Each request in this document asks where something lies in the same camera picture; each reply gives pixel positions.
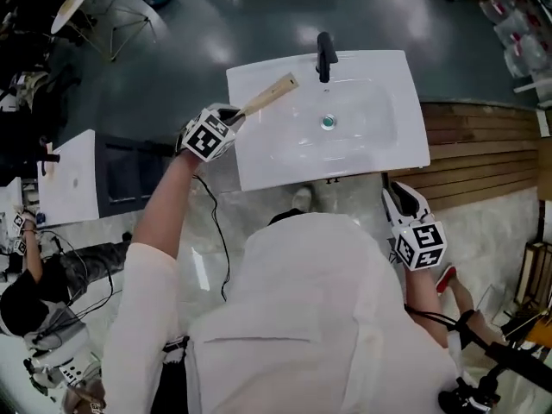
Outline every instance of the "white sleeve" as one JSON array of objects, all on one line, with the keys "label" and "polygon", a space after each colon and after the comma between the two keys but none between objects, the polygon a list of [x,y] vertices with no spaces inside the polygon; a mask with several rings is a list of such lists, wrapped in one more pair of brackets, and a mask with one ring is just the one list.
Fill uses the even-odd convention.
[{"label": "white sleeve", "polygon": [[117,319],[103,351],[106,413],[148,414],[159,385],[166,343],[177,337],[176,260],[131,244]]}]

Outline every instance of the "white shirt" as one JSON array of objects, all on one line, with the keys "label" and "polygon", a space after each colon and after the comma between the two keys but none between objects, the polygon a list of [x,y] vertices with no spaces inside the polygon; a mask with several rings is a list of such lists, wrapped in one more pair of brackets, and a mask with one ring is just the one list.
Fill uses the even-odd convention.
[{"label": "white shirt", "polygon": [[[134,244],[127,257],[103,358],[108,412],[149,412],[160,351],[178,334],[175,261],[152,250]],[[191,412],[441,412],[455,364],[406,314],[392,266],[347,216],[257,232],[233,281],[227,304],[190,328]]]}]

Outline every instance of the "shoe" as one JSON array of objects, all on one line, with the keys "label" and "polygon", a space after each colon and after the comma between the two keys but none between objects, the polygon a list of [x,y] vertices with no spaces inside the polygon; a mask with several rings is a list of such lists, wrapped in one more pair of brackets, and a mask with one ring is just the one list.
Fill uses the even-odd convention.
[{"label": "shoe", "polygon": [[312,189],[310,187],[301,187],[293,196],[292,209],[297,209],[303,213],[309,213],[312,206]]},{"label": "shoe", "polygon": [[456,277],[456,267],[453,265],[449,265],[447,268],[445,268],[445,271],[442,272],[441,277],[439,278],[439,280],[435,285],[437,294],[439,295],[443,294],[444,291],[447,289],[447,286],[449,286],[449,281],[455,277]]}]

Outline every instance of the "gray pants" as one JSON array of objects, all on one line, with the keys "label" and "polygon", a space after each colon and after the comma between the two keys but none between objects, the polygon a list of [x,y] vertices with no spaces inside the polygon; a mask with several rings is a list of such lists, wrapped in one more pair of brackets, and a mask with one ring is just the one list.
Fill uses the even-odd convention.
[{"label": "gray pants", "polygon": [[100,244],[62,254],[58,261],[65,270],[71,301],[86,293],[95,280],[120,272],[129,245],[130,241]]}]

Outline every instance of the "wooden floor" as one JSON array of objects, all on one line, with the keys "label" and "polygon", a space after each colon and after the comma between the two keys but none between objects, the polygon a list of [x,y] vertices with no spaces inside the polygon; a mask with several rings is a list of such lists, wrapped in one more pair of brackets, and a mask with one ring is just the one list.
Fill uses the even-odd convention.
[{"label": "wooden floor", "polygon": [[417,189],[432,210],[536,185],[536,113],[473,104],[423,103],[431,164],[389,173]]}]

